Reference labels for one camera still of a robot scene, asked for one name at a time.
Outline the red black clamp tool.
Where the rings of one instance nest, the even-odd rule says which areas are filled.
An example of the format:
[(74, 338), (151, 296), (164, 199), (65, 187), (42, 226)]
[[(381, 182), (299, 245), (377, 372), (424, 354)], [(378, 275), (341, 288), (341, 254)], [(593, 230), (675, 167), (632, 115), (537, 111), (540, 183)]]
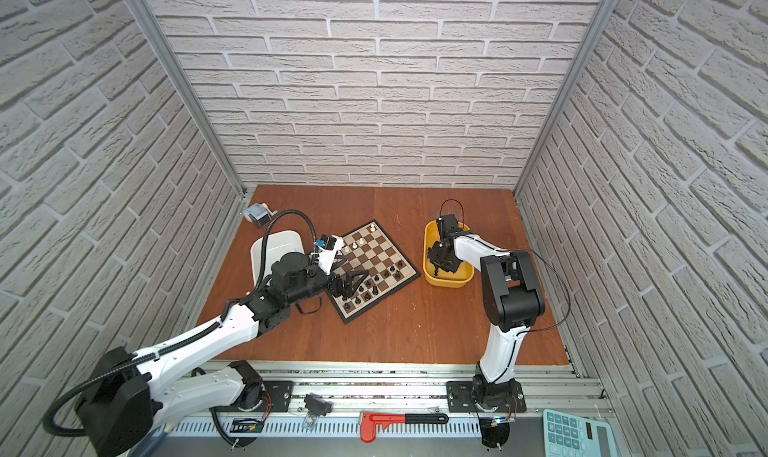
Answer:
[(385, 430), (392, 425), (445, 425), (449, 422), (449, 416), (444, 413), (425, 414), (391, 414), (365, 412), (360, 419), (360, 440), (369, 444), (375, 441), (377, 432)]

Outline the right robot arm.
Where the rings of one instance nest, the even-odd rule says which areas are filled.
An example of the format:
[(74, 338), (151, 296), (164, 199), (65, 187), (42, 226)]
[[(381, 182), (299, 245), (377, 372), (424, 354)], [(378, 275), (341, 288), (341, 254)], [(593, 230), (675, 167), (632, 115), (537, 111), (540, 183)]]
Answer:
[(482, 239), (443, 215), (425, 227), (423, 269), (434, 286), (452, 281), (460, 287), (466, 267), (479, 272), (482, 301), (490, 330), (469, 388), (469, 405), (486, 412), (527, 410), (515, 379), (525, 337), (546, 310), (534, 259), (526, 250), (507, 250)]

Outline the folding chess board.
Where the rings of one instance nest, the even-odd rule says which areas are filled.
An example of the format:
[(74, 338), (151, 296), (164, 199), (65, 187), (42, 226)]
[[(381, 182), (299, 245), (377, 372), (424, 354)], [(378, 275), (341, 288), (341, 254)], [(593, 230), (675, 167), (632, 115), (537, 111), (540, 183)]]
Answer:
[[(375, 232), (369, 229), (371, 222), (376, 223)], [(363, 281), (368, 283), (368, 292), (361, 301), (331, 298), (345, 324), (372, 310), (421, 276), (380, 224), (376, 220), (371, 222), (343, 236), (344, 247), (332, 269), (338, 274), (349, 274), (359, 269), (370, 271), (370, 275)]]

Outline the teal calculator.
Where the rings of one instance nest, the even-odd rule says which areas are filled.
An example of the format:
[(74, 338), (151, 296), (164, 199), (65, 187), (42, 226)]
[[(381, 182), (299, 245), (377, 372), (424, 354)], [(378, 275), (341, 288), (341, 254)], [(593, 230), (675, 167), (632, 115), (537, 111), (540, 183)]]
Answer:
[(542, 414), (546, 457), (617, 457), (619, 450), (610, 425), (545, 409)]

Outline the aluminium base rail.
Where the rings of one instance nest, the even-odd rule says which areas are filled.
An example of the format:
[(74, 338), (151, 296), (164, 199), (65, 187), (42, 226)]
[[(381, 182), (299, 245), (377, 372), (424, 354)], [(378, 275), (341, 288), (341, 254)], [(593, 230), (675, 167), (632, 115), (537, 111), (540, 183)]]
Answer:
[[(478, 437), (484, 430), (541, 423), (545, 409), (612, 423), (614, 409), (602, 384), (582, 378), (569, 366), (521, 366), (527, 410), (486, 412), (469, 405), (475, 369), (461, 364), (392, 364), (351, 362), (255, 361), (253, 367), (271, 392), (272, 409), (251, 413), (221, 411), (219, 424), (232, 437), (349, 437), (359, 439), (365, 412), (391, 414), (444, 413), (445, 425), (392, 425), (379, 438)], [(316, 426), (304, 427), (304, 398), (315, 394), (333, 403)]]

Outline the small black bracket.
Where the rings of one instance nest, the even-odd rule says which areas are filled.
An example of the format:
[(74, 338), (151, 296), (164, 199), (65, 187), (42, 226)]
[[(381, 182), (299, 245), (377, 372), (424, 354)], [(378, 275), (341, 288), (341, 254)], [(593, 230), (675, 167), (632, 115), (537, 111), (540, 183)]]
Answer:
[(304, 398), (304, 408), (306, 410), (304, 427), (311, 430), (316, 426), (320, 417), (325, 417), (332, 411), (333, 403), (309, 393)]

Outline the yellow plastic bin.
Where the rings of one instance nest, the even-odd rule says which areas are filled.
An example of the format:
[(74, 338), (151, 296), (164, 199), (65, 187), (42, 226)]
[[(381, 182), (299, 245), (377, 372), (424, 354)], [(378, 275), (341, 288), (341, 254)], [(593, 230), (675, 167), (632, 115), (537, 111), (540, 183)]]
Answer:
[(428, 223), (424, 230), (423, 273), (427, 282), (434, 287), (461, 288), (474, 277), (475, 269), (460, 261), (454, 254), (452, 244), (443, 238), (445, 230), (463, 231), (463, 223), (454, 215), (439, 217)]

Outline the white plastic bin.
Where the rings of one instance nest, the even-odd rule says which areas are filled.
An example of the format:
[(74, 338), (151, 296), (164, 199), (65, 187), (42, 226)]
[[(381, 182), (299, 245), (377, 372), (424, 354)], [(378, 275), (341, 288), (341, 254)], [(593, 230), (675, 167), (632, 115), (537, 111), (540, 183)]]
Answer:
[[(250, 248), (251, 267), (254, 284), (257, 284), (261, 269), (261, 247), (263, 239), (256, 240)], [(291, 230), (271, 234), (268, 237), (266, 264), (263, 277), (271, 274), (271, 266), (279, 261), (283, 255), (290, 252), (304, 254), (300, 235)]]

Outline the grey pencil sharpener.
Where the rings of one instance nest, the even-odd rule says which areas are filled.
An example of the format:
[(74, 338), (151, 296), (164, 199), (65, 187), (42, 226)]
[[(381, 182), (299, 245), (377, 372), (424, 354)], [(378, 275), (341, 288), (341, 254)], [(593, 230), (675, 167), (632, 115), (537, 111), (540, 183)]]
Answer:
[(259, 228), (267, 227), (276, 215), (277, 212), (271, 210), (266, 203), (250, 205), (243, 211), (243, 218)]

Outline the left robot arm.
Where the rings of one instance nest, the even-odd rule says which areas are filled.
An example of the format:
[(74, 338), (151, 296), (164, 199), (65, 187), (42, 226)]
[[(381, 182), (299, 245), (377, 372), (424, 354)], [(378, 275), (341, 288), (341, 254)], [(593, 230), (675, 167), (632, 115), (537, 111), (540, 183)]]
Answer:
[(289, 252), (251, 293), (229, 301), (219, 317), (133, 355), (121, 348), (108, 352), (94, 383), (76, 394), (76, 414), (97, 455), (119, 456), (156, 428), (204, 409), (251, 410), (267, 403), (262, 377), (244, 360), (213, 373), (191, 373), (279, 326), (307, 299), (321, 293), (351, 296), (369, 274), (367, 269), (337, 274)]

